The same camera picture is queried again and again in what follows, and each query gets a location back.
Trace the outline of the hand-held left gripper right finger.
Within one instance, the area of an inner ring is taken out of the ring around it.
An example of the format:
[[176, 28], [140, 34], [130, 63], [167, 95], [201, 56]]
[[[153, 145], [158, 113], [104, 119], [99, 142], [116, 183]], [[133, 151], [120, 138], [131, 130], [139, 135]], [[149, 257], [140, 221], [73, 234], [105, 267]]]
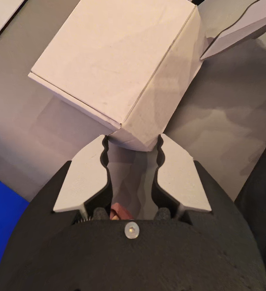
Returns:
[[211, 213], [193, 157], [165, 134], [158, 136], [157, 152], [151, 197], [158, 209], [166, 208], [172, 219], [188, 210]]

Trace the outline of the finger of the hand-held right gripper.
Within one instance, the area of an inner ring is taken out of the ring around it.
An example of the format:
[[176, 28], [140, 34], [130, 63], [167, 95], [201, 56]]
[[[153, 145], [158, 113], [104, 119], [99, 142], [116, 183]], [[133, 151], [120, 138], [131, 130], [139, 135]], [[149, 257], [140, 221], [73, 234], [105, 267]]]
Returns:
[[248, 39], [266, 32], [266, 0], [254, 1], [230, 26], [213, 38], [200, 60], [206, 60]]

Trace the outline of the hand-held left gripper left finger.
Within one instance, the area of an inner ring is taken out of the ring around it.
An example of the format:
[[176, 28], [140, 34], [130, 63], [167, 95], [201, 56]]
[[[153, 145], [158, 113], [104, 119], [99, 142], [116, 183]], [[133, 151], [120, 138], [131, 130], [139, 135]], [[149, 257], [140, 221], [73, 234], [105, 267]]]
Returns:
[[110, 216], [113, 189], [107, 166], [108, 137], [100, 135], [72, 158], [53, 211], [78, 210], [89, 219], [100, 207]]

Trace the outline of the white cardboard box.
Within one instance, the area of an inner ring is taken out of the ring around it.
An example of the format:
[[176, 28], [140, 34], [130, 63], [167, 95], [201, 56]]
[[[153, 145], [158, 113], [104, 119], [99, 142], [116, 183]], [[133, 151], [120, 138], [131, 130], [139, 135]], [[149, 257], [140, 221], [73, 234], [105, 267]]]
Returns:
[[202, 66], [208, 45], [190, 1], [80, 1], [28, 76], [148, 152]]

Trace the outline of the person's left hand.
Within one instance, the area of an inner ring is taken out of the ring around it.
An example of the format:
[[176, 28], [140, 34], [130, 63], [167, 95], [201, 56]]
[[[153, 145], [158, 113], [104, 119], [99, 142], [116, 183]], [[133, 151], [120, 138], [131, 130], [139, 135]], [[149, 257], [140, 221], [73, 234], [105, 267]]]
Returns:
[[114, 203], [110, 209], [110, 220], [134, 220], [134, 217], [125, 207]]

